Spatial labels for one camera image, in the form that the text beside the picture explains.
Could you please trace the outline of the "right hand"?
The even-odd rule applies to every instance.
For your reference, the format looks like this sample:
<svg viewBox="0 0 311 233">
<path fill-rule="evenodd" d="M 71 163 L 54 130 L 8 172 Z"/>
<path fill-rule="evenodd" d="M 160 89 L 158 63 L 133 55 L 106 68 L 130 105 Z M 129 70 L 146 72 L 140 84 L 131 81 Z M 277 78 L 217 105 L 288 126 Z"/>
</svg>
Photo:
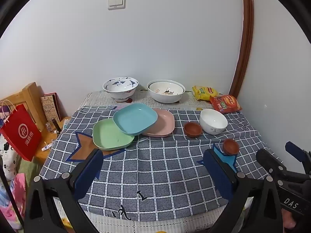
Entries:
<svg viewBox="0 0 311 233">
<path fill-rule="evenodd" d="M 285 231 L 285 229 L 293 229 L 296 225 L 296 221 L 294 221 L 292 213 L 282 209 L 281 214 L 283 219 L 283 231 Z"/>
</svg>

